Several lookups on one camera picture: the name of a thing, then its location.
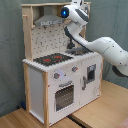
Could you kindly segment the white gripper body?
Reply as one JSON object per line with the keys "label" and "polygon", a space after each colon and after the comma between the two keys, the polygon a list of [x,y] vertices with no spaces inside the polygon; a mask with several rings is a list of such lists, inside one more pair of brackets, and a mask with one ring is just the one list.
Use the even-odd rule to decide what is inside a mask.
{"label": "white gripper body", "polygon": [[82,5],[84,5],[84,0],[72,0],[71,4],[81,7]]}

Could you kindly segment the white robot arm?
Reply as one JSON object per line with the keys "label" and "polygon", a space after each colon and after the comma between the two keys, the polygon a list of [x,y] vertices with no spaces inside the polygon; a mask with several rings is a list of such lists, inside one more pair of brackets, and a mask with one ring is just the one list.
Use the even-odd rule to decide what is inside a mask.
{"label": "white robot arm", "polygon": [[70,5],[61,8],[61,17],[70,19],[64,28],[65,35],[81,46],[99,53],[112,64],[113,72],[120,77],[128,77],[128,52],[123,50],[112,38],[101,37],[88,42],[80,32],[89,21],[84,11],[84,0],[72,0]]}

